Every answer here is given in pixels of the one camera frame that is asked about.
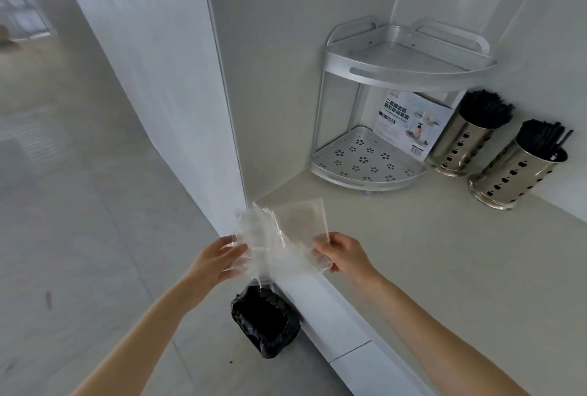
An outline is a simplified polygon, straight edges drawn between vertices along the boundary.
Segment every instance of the bundle of black sticks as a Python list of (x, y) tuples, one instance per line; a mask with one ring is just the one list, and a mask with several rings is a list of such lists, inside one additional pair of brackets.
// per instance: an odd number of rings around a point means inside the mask
[(513, 104), (506, 104), (497, 94), (487, 90), (468, 92), (459, 113), (467, 122), (484, 129), (497, 129), (512, 120)]
[(561, 150), (562, 145), (573, 132), (569, 130), (565, 136), (562, 136), (565, 133), (565, 126), (560, 122), (550, 124), (546, 121), (530, 119), (524, 121), (515, 140), (531, 155), (546, 161), (564, 161), (567, 153)]

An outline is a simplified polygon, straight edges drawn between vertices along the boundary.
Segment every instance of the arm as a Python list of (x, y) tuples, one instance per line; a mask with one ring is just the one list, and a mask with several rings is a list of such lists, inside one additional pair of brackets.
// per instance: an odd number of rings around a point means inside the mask
[(379, 308), (393, 330), (445, 396), (529, 396), (487, 357), (383, 277), (360, 243), (330, 232), (330, 243), (315, 242), (340, 271)]
[(232, 236), (206, 247), (186, 275), (167, 291), (72, 396), (138, 396), (181, 319), (218, 283), (237, 275), (228, 269), (246, 245), (228, 247)]

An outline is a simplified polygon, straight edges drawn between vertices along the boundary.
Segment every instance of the black trash bag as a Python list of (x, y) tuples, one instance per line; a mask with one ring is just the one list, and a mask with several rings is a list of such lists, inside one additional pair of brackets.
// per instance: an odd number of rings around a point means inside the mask
[(253, 281), (230, 304), (234, 321), (266, 359), (295, 339), (299, 316), (284, 299)]

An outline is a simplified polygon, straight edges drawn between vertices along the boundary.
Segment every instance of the transparent plastic packaging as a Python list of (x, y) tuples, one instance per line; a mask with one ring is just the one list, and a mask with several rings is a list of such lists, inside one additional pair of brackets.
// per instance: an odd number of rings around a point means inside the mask
[(332, 266), (313, 248), (315, 238), (329, 241), (322, 199), (275, 209), (252, 207), (237, 220), (235, 243), (246, 243), (249, 249), (234, 267), (261, 286), (280, 277), (323, 273)]

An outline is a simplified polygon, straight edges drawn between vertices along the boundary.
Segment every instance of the two-tier metal shelf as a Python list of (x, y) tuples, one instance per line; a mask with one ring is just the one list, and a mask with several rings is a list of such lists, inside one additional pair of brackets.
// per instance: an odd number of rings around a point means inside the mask
[[(375, 17), (361, 18), (337, 26), (328, 37), (312, 144), (313, 173), (363, 191), (407, 187), (426, 171), (426, 165), (370, 129), (352, 128), (363, 85), (454, 92), (447, 104), (454, 109), (466, 90), (480, 85), (497, 65), (489, 43), (470, 31), (430, 20), (411, 28), (378, 23)], [(359, 88), (347, 133), (319, 149), (326, 73), (359, 82)]]

